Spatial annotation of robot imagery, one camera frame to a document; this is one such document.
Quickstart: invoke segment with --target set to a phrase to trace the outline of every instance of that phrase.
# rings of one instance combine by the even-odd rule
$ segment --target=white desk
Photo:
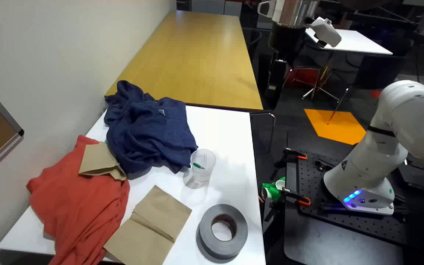
[[[331,47],[326,44],[322,47],[323,50],[334,50],[334,51],[345,51],[345,53],[369,53],[369,54],[392,54],[390,50],[381,47],[375,41],[369,39],[367,37],[362,35],[357,31],[351,29],[335,29],[341,35],[341,41]],[[310,37],[314,42],[314,31],[312,28],[304,29],[306,35]]]
[[[172,173],[164,166],[153,168],[147,175],[129,181],[130,190],[123,221],[155,184],[192,209],[164,263],[211,263],[197,250],[197,223],[207,207],[228,203],[244,215],[248,228],[245,244],[231,262],[264,263],[248,113],[186,106],[186,120],[198,147],[216,154],[206,200],[197,203],[200,191],[186,188],[180,172]],[[107,126],[101,116],[86,137],[104,141],[105,132]],[[42,235],[42,223],[32,207],[23,212],[0,241],[0,250],[41,254],[52,254],[52,246],[54,241]]]

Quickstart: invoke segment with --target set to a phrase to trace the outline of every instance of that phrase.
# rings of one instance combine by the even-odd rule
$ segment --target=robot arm
[[[363,140],[325,172],[323,184],[348,210],[391,215],[394,193],[385,176],[407,151],[424,159],[424,85],[397,81],[382,90]]]

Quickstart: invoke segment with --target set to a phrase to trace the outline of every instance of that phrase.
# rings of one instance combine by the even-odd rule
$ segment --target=fabric
[[[125,172],[104,143],[85,145],[79,175],[110,175],[113,179],[126,179]]]
[[[126,81],[105,101],[105,143],[129,178],[153,165],[166,163],[172,172],[189,165],[197,145],[182,101],[154,100]]]
[[[332,110],[304,109],[304,113],[320,138],[351,145],[365,135],[365,129],[350,112],[335,112],[332,117]]]
[[[129,184],[108,175],[77,175],[86,144],[97,141],[77,137],[74,148],[26,187],[29,203],[54,238],[51,265],[98,263],[108,237],[117,229],[127,200]]]
[[[189,213],[180,201],[153,187],[104,247],[125,265],[160,265]]]

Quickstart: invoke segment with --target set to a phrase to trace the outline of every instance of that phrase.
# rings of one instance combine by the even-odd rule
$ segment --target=gray tape roll
[[[211,232],[211,223],[222,221],[231,229],[231,240],[222,241]],[[239,210],[229,204],[214,204],[208,207],[197,226],[197,247],[204,257],[211,262],[228,262],[233,259],[247,238],[245,219]]]

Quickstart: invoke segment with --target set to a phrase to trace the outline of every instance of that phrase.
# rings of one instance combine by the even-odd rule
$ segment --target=red cloth
[[[70,153],[26,184],[44,232],[54,238],[52,265],[98,263],[105,253],[104,243],[122,221],[127,181],[77,175],[85,145],[95,143],[77,137]]]

